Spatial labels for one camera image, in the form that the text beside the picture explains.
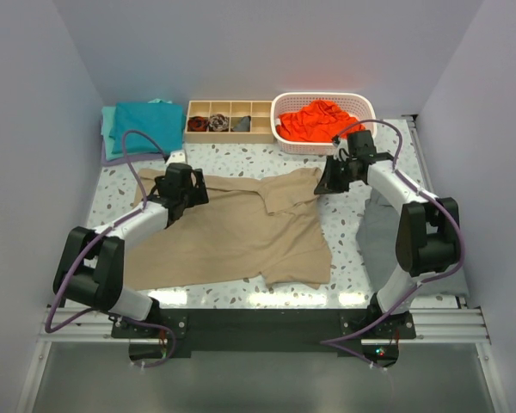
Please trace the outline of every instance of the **red-orange garment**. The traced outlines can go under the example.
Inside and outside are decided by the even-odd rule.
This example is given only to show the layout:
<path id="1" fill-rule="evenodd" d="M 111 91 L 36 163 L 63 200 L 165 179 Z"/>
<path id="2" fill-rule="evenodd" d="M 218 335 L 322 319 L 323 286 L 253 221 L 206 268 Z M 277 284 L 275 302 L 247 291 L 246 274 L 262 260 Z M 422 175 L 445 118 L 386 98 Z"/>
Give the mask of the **red-orange garment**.
<path id="1" fill-rule="evenodd" d="M 358 121 L 336 103 L 320 99 L 296 113 L 282 114 L 279 119 L 281 125 L 277 126 L 277 133 L 281 138 L 292 142 L 324 143 L 330 143 L 338 132 Z M 357 125 L 347 133 L 363 130 L 363 125 Z"/>

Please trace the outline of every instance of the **wooden organizer box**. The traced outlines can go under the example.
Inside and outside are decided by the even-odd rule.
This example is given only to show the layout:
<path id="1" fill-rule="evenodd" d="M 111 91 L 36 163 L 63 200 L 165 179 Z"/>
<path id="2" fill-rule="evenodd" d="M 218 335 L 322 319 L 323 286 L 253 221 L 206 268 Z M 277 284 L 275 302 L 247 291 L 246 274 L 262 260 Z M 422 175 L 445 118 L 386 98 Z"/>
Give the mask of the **wooden organizer box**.
<path id="1" fill-rule="evenodd" d="M 271 101 L 189 101 L 184 140 L 191 144 L 272 144 L 273 136 L 270 111 Z M 187 122 L 194 116 L 209 118 L 222 114 L 230 119 L 227 132 L 194 132 L 187 129 Z M 232 132 L 231 128 L 243 116 L 250 116 L 250 132 Z"/>

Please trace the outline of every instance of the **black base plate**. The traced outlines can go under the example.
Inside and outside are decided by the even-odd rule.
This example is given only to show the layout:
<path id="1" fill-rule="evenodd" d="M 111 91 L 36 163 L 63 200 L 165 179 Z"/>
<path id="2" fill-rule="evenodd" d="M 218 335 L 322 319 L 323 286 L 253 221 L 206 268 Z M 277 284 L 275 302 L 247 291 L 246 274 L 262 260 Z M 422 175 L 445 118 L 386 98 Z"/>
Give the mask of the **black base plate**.
<path id="1" fill-rule="evenodd" d="M 162 309 L 161 324 L 171 328 L 177 345 L 173 357 L 191 357 L 193 351 L 251 351 L 251 352 L 333 352 L 347 353 L 323 346 L 319 342 L 345 336 L 368 325 L 369 310 L 216 310 Z M 413 339 L 416 337 L 410 313 L 389 317 L 361 338 Z M 113 327 L 113 338 L 158 338 L 156 330 L 147 330 L 121 323 Z M 344 346 L 364 353 L 361 340 L 351 340 Z M 372 353 L 374 348 L 365 348 Z M 388 346 L 383 353 L 396 354 Z"/>

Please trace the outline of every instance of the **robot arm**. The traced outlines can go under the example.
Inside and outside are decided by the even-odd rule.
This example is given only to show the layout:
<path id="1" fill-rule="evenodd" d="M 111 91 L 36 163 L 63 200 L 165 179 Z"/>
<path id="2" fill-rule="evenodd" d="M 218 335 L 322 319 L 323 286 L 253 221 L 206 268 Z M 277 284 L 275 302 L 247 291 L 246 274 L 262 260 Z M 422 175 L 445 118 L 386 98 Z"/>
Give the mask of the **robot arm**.
<path id="1" fill-rule="evenodd" d="M 362 181 L 379 191 L 400 215 L 396 238 L 398 265 L 372 298 L 372 303 L 385 313 L 426 274 L 443 272 L 458 262 L 458 237 L 447 218 L 411 188 L 420 185 L 394 170 L 391 154 L 377 153 L 369 131 L 348 134 L 347 139 L 335 143 L 336 153 L 327 158 L 316 194 L 347 192 L 350 182 Z M 458 223 L 458 205 L 453 198 L 438 199 L 435 194 L 422 189 L 421 192 L 437 200 Z M 427 224 L 435 229 L 434 233 L 428 232 Z M 416 292 L 410 295 L 392 314 L 406 312 L 415 295 Z"/>
<path id="2" fill-rule="evenodd" d="M 53 291 L 58 292 L 81 251 L 99 234 L 107 232 L 76 269 L 64 297 L 105 313 L 154 322 L 158 302 L 123 285 L 125 253 L 170 226 L 186 208 L 207 202 L 201 170 L 193 170 L 185 163 L 167 163 L 165 175 L 155 178 L 146 205 L 140 202 L 113 223 L 94 229 L 77 227 L 69 233 Z"/>

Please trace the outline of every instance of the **light purple wall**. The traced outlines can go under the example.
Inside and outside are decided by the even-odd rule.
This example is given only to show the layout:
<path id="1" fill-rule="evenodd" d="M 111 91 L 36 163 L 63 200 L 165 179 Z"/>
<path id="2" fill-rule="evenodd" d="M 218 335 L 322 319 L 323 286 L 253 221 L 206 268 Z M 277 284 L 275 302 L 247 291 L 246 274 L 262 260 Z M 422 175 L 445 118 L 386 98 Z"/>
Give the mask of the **light purple wall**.
<path id="1" fill-rule="evenodd" d="M 471 291 L 516 413 L 516 0 L 485 0 L 418 121 L 434 188 L 459 201 Z"/>
<path id="2" fill-rule="evenodd" d="M 54 0 L 106 103 L 354 91 L 422 108 L 482 0 Z"/>
<path id="3" fill-rule="evenodd" d="M 49 0 L 0 1 L 0 412 L 15 408 L 68 230 L 99 167 L 101 98 Z"/>

